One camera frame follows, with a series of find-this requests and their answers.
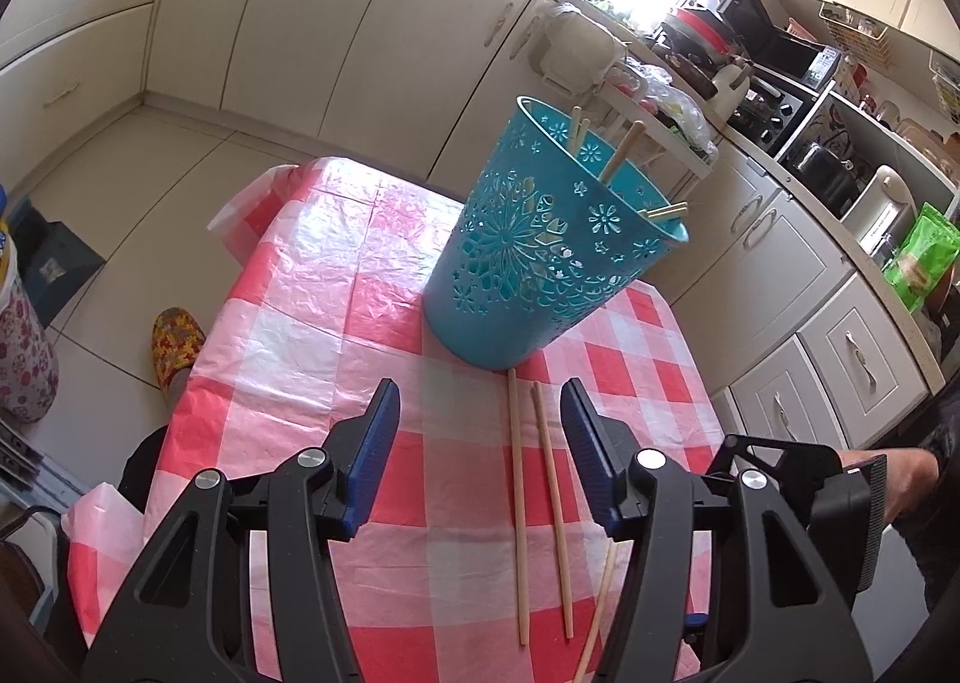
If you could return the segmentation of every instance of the floral trash can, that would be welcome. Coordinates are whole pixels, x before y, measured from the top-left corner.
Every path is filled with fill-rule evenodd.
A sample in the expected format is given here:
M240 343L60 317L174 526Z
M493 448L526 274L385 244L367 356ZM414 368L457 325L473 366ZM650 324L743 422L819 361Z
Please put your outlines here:
M10 237L0 267L4 269L0 284L0 408L23 423L35 423L56 398L56 352L23 290Z
M480 173L424 289L424 316L450 352L484 369L517 366L688 240L669 201L629 163L597 181L613 147L587 134L565 149L570 118L532 98Z

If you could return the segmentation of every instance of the silver bolt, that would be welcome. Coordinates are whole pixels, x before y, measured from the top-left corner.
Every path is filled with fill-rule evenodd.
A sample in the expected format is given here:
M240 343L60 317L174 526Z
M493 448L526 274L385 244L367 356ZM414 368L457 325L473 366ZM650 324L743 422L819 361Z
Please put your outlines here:
M767 485L767 475L763 472L757 472L755 469L748 469L746 472L743 472L740 479L744 485L755 491L760 491L760 488L765 488Z
M660 451L640 451L637 463L645 469L660 469L666 463L666 456Z
M193 482L200 490L208 491L220 484L220 473L215 469L205 469L193 478Z
M318 467L325 460L326 453L320 450L320 448L310 448L310 450L304 451L299 456L296 456L296 462L302 467L306 467L306 469Z

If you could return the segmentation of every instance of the green bag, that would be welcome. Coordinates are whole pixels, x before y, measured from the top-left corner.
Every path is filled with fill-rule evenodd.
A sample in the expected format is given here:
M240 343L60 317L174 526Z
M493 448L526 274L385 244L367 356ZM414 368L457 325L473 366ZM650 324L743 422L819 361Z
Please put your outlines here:
M960 230L925 203L896 256L883 267L883 275L912 314L952 266L959 251Z

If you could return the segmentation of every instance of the plastic tablecloth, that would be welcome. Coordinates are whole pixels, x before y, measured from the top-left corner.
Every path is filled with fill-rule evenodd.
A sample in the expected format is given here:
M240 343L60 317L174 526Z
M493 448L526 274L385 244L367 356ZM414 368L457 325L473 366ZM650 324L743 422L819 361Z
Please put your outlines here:
M421 315L421 291L461 205L344 158L281 166L211 229L244 269L170 422L145 516L109 485L68 518L69 582L92 641L136 555L187 481L275 469L360 413L380 378L402 413L371 521L331 543L344 614L368 683L563 683L594 611L607 540L590 519L560 428L560 386L579 376L601 414L691 470L723 434L664 299L634 282L517 367L528 525L531 640L517 638L507 379L453 357ZM574 598L565 640L552 515L529 389L545 384ZM689 606L709 598L709 537L694 540ZM266 543L251 551L258 669L280 677ZM613 590L629 544L618 546ZM607 632L616 593L607 600ZM696 669L683 646L678 673ZM599 660L597 643L590 669Z

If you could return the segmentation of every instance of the tile floor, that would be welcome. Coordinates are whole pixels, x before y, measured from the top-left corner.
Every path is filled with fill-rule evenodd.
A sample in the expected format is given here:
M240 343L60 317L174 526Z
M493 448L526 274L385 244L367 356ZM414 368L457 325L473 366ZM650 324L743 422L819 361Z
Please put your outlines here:
M87 485L120 480L134 448L167 422L150 362L155 316L184 306L210 328L240 271L206 224L263 171L309 159L138 106L32 191L48 220L107 258L50 326L61 386L49 414L23 429L35 446Z

